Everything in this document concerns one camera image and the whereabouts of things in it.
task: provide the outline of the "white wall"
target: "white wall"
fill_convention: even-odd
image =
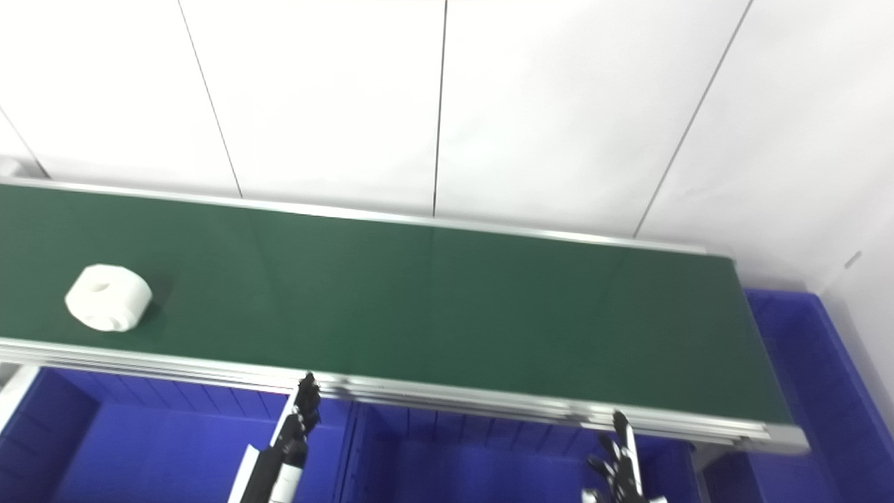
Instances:
[[[633,234],[745,6],[451,0],[437,215]]]
[[[176,0],[0,3],[0,107],[55,179],[237,195]]]
[[[0,108],[0,156],[32,160],[28,148]]]
[[[755,0],[640,237],[818,290],[894,199],[894,3]]]
[[[431,215],[443,0],[183,0],[242,193]]]
[[[894,217],[860,252],[821,297],[894,431]]]

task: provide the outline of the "white object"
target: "white object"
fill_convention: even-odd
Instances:
[[[598,503],[599,498],[596,497],[596,491],[592,489],[583,489],[580,491],[581,503]]]
[[[137,326],[152,299],[146,281],[119,266],[86,267],[65,295],[72,316],[94,330],[124,332]]]
[[[21,400],[31,387],[31,383],[37,378],[40,367],[37,365],[22,365],[13,376],[0,388],[0,433],[6,428],[6,424],[19,408]]]
[[[291,503],[295,499],[295,491],[298,490],[298,482],[301,482],[303,472],[304,470],[297,466],[283,465],[270,492],[270,503]]]
[[[253,448],[251,445],[245,447],[245,454],[242,455],[242,462],[239,463],[239,470],[236,472],[236,478],[232,481],[230,497],[226,500],[227,503],[239,503],[242,501],[245,489],[249,486],[251,472],[255,469],[258,455],[260,455],[260,451]]]

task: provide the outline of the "robotic hand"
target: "robotic hand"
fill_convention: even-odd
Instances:
[[[603,461],[596,456],[590,456],[586,460],[586,463],[608,482],[611,499],[606,499],[598,490],[584,490],[582,501],[583,503],[646,503],[643,497],[642,478],[639,474],[637,442],[627,416],[621,411],[615,411],[614,427],[620,445],[608,435],[599,434],[599,443],[611,461]],[[653,499],[649,503],[667,503],[667,499]]]
[[[292,502],[304,464],[308,461],[308,434],[320,421],[320,413],[316,409],[319,405],[320,387],[316,384],[314,374],[308,372],[298,385],[291,413],[283,420],[283,426],[270,447],[260,453],[249,447],[249,452],[254,450],[257,453],[257,460],[241,493],[238,483],[234,483],[231,501]]]

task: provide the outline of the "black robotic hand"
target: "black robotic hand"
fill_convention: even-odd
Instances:
[[[260,451],[240,503],[292,501],[308,461],[308,434],[320,421],[320,387],[308,372],[273,445]]]
[[[647,503],[643,497],[643,483],[639,474],[639,458],[637,442],[633,437],[633,428],[621,411],[615,411],[615,432],[618,433],[620,445],[608,435],[599,434],[599,443],[608,453],[611,461],[603,461],[590,456],[586,463],[599,473],[609,484],[611,499],[606,499],[597,490],[584,490],[584,503]],[[653,499],[649,503],[667,503],[667,499]]]

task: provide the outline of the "white cylindrical part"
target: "white cylindrical part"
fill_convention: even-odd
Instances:
[[[595,489],[584,489],[580,491],[581,503],[600,503]]]
[[[270,503],[292,503],[295,490],[301,480],[302,470],[297,466],[283,465],[279,478],[276,479],[273,491],[270,492]]]
[[[65,295],[65,305],[94,330],[124,332],[137,326],[151,299],[152,290],[135,272],[96,264],[80,273]]]

